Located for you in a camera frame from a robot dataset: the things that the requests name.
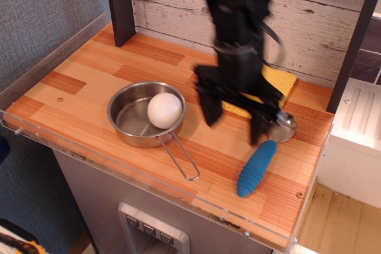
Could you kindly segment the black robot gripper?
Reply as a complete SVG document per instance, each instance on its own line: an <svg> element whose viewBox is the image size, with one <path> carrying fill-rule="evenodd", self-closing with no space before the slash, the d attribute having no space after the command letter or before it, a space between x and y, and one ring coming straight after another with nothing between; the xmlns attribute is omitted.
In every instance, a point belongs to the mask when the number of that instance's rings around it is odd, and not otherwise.
<svg viewBox="0 0 381 254"><path fill-rule="evenodd" d="M253 44L214 43L218 65L197 65L196 89L205 122L212 126L222 115L222 102L243 108L251 115L251 145L267 132L271 121L284 116L282 93L262 75L263 54Z"/></svg>

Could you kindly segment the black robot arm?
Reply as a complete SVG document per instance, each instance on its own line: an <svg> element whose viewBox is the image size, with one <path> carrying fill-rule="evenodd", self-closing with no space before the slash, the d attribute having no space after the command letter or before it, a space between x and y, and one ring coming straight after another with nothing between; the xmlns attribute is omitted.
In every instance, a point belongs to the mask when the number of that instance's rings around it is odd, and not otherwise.
<svg viewBox="0 0 381 254"><path fill-rule="evenodd" d="M279 112L283 94L263 76L264 24L270 0L207 0L216 28L213 46L218 65L197 65L196 89L206 123L213 125L227 102L251 115L251 144L268 130Z"/></svg>

